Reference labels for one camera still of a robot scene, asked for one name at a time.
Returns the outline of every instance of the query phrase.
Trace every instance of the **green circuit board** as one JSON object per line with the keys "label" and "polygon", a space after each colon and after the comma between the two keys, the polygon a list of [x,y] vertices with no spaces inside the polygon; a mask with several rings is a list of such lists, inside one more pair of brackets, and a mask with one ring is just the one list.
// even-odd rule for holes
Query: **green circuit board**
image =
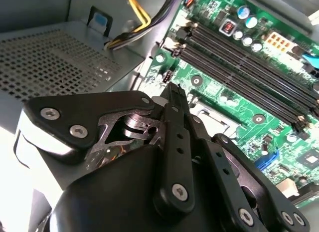
{"label": "green circuit board", "polygon": [[[268,30],[276,29],[277,31],[283,32],[284,36],[302,45],[303,48],[307,48],[309,52],[319,55],[319,46],[316,43],[245,0],[196,0],[195,4],[190,8],[185,8],[182,4],[177,15],[182,14],[187,18],[196,18],[197,21],[212,25],[212,22],[214,22],[221,10],[231,7],[238,8],[242,5],[248,5],[258,19],[267,18],[268,21],[266,24],[263,24],[262,28],[244,29],[245,33],[249,33],[257,39]],[[176,27],[173,22],[167,35],[174,38],[175,34]],[[250,53],[254,53],[251,49],[243,47],[240,44],[241,42],[235,41],[232,37],[230,37],[229,40]],[[273,67],[280,69],[283,73],[290,75],[304,85],[310,87],[312,83],[317,81],[303,70],[292,70],[289,65],[283,63],[282,59],[279,58],[280,55],[273,54],[270,56],[266,48],[254,54],[268,61]],[[294,134],[291,126],[280,121],[272,114],[261,109],[239,94],[231,91],[223,84],[213,80],[192,65],[187,64],[178,57],[172,57],[171,52],[165,49],[160,49],[157,52],[139,90],[145,92],[150,97],[159,96],[166,86],[160,74],[172,67],[174,67],[175,70],[170,80],[171,82],[180,84],[187,95],[190,93],[196,95],[201,98],[201,101],[206,105],[238,122],[240,126],[237,128],[236,138],[234,138],[233,141],[252,161],[255,162],[263,157],[261,144],[264,138],[267,136],[273,138],[268,145],[268,150],[269,152],[279,151],[280,155],[263,173],[275,185],[286,178],[290,178],[296,182],[298,188],[301,188],[305,186],[305,183],[300,183],[300,177],[306,178],[307,184],[311,182],[319,183],[319,166],[310,169],[303,163],[298,162],[300,158],[307,153],[314,153],[314,155],[318,155],[319,158],[319,121],[317,119],[310,116],[312,126],[306,130],[310,135],[309,139],[304,141],[298,138],[295,142],[289,142],[287,136]],[[202,78],[202,84],[200,86],[195,86],[191,81],[193,76],[197,75]],[[232,96],[233,100],[236,101],[235,105],[228,105],[221,101],[221,95],[224,93]],[[266,118],[265,122],[256,124],[256,122],[253,121],[254,115],[264,115]],[[298,207],[307,205],[318,197],[319,196],[312,197],[300,203]]]}

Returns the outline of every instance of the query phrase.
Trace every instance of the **motherboard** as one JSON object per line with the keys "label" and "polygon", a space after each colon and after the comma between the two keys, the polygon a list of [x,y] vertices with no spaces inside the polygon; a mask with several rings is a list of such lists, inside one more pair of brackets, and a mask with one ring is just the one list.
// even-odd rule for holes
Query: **motherboard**
{"label": "motherboard", "polygon": [[319,198],[319,45],[246,0],[183,0],[139,90],[187,94],[297,207]]}

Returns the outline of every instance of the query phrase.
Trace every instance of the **ram slot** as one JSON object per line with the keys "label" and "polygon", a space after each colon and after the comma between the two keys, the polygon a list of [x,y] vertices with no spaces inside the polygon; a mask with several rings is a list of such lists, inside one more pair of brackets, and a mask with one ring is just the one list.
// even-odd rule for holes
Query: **ram slot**
{"label": "ram slot", "polygon": [[296,123],[298,117],[304,116],[301,112],[290,108],[274,96],[265,94],[264,91],[244,77],[234,74],[191,45],[184,49],[180,58],[288,125]]}
{"label": "ram slot", "polygon": [[319,96],[292,81],[280,71],[271,68],[262,60],[250,55],[236,45],[201,25],[193,31],[191,42],[196,43],[243,73],[256,79],[264,86],[281,94],[302,110],[313,112]]}

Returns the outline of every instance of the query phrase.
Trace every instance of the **perforated metal panel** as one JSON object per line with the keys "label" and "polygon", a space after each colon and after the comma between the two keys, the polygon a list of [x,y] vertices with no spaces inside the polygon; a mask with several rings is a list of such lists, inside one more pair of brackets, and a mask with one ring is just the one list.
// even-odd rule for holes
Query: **perforated metal panel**
{"label": "perforated metal panel", "polygon": [[0,90],[22,101],[86,93],[120,69],[59,29],[0,41]]}

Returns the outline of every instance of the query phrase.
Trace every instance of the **blue sata port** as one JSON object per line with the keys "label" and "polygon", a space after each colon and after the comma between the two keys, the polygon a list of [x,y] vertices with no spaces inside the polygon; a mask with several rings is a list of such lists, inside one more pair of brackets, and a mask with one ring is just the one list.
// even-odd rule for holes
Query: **blue sata port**
{"label": "blue sata port", "polygon": [[275,160],[279,158],[279,150],[277,149],[274,153],[263,156],[262,158],[255,161],[255,166],[263,171],[268,168]]}

